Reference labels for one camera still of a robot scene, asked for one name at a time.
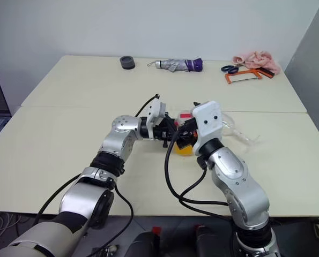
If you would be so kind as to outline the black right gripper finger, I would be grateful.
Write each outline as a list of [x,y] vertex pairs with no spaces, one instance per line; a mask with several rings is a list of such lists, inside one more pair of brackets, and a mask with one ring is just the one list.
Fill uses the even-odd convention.
[[187,130],[179,130],[177,136],[176,144],[179,149],[186,148],[191,145],[192,142],[192,133]]

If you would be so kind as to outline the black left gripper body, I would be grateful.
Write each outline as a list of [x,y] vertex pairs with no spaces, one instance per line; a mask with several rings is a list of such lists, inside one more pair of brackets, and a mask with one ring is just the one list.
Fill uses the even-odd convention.
[[162,120],[159,125],[153,128],[154,139],[160,141],[171,141],[175,133],[175,123],[173,120]]

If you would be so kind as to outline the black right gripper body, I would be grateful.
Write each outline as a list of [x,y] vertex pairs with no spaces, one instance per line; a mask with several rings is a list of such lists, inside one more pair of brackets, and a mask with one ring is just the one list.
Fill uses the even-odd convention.
[[192,133],[191,145],[194,145],[197,141],[197,123],[195,118],[186,120],[182,125],[182,130],[187,130]]

